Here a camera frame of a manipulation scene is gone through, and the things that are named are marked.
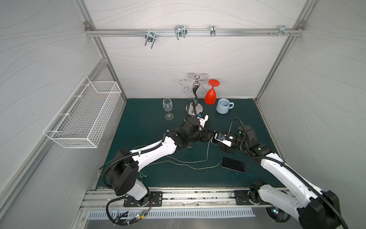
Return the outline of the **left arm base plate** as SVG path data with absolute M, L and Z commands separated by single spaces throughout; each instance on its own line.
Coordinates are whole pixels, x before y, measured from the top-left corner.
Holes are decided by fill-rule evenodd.
M 134 208 L 134 207 L 161 207 L 163 200 L 163 193 L 161 191 L 149 191 L 147 194 L 141 198 L 140 200 L 136 200 L 132 196 L 128 196 L 124 200 L 125 208 Z

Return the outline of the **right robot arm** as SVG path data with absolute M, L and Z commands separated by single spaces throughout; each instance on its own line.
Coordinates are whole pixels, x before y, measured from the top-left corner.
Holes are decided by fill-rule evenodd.
M 257 182 L 251 189 L 254 202 L 270 203 L 297 219 L 304 229 L 348 228 L 341 215 L 339 198 L 334 192 L 323 191 L 295 172 L 266 144 L 258 142 L 250 126 L 241 126 L 238 131 L 238 134 L 229 131 L 216 139 L 223 143 L 225 150 L 239 150 L 255 161 L 291 192 L 290 195 L 285 194 L 263 181 Z

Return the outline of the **black phone purple frame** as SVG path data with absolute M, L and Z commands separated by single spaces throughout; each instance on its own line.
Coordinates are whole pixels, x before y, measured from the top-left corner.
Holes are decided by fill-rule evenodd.
M 246 173 L 246 163 L 229 157 L 222 158 L 222 167 L 239 173 Z

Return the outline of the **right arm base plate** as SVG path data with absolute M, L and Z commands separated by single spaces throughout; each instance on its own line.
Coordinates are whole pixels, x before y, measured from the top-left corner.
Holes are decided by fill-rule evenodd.
M 234 198 L 236 205 L 260 205 L 261 200 L 251 190 L 235 190 Z

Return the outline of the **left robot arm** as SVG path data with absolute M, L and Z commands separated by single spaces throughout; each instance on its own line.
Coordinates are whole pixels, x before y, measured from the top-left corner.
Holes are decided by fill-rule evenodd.
M 208 142 L 214 134 L 205 128 L 208 119 L 209 116 L 204 113 L 199 113 L 197 117 L 189 116 L 181 126 L 164 133 L 162 140 L 131 151 L 121 148 L 102 171 L 102 185 L 113 189 L 117 196 L 128 195 L 144 206 L 151 192 L 137 179 L 137 174 L 154 161 L 182 150 L 190 143 Z

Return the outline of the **black phone silver frame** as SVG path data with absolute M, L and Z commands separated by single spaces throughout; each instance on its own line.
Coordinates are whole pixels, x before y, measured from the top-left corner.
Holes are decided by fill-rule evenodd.
M 211 142 L 223 151 L 231 148 L 232 142 L 226 139 L 227 135 L 214 131 Z

